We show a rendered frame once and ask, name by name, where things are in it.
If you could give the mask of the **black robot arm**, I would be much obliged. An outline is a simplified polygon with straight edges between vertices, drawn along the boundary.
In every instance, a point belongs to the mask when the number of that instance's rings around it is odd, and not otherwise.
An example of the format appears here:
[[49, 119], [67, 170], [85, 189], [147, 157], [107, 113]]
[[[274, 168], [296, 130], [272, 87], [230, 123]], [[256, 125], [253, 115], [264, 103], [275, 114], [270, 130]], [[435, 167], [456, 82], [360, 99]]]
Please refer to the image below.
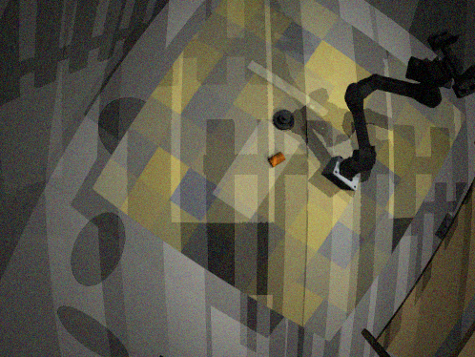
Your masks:
[[[351, 111], [359, 143], [359, 150], [354, 150], [352, 157], [340, 162], [340, 175], [353, 181], [353, 177], [360, 172], [373, 169], [376, 162], [375, 146], [371, 146], [363, 112], [363, 99], [377, 89], [397, 95], [414, 98], [429, 108], [439, 106], [442, 101], [440, 87], [451, 88], [452, 78], [448, 82], [440, 82], [445, 78], [443, 70], [438, 64], [439, 56], [433, 61], [418, 59], [414, 56], [408, 61], [406, 78], [422, 83], [408, 83], [391, 77], [371, 74], [359, 82], [349, 84], [344, 100]], [[439, 87], [439, 88], [438, 88]]]

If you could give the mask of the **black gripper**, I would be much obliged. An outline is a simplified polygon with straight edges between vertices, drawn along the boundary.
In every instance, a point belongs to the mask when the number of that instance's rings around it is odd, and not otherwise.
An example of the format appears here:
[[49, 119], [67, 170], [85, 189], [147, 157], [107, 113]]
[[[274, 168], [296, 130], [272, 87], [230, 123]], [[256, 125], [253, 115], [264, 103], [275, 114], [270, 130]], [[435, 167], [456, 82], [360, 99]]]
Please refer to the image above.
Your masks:
[[444, 58], [438, 61], [443, 70], [445, 78], [439, 79], [440, 82], [448, 82], [454, 78], [452, 89], [457, 98], [462, 98], [475, 93], [475, 64], [469, 67], [465, 73], [461, 74], [463, 66], [456, 54], [450, 49], [449, 45], [459, 39], [459, 35], [452, 36], [448, 30], [443, 30], [431, 34], [427, 42], [431, 46], [432, 51], [442, 50]]

